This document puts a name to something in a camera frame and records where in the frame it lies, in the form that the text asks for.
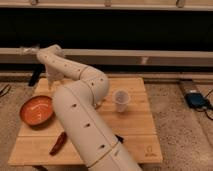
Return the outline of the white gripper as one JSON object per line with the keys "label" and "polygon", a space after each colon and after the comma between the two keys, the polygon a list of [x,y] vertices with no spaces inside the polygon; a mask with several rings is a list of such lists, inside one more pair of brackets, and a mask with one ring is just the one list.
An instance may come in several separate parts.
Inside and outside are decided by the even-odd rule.
{"label": "white gripper", "polygon": [[55,81],[61,81],[64,78],[64,75],[58,70],[46,65],[46,78],[48,80],[48,87],[51,88]]}

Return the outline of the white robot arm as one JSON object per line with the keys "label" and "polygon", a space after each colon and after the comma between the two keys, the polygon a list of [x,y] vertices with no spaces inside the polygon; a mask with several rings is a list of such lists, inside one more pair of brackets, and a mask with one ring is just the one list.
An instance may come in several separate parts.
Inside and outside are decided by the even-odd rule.
{"label": "white robot arm", "polygon": [[53,45],[39,50],[37,58],[72,79],[54,92],[53,109],[88,170],[142,171],[94,108],[108,94],[108,77],[61,54],[62,49]]}

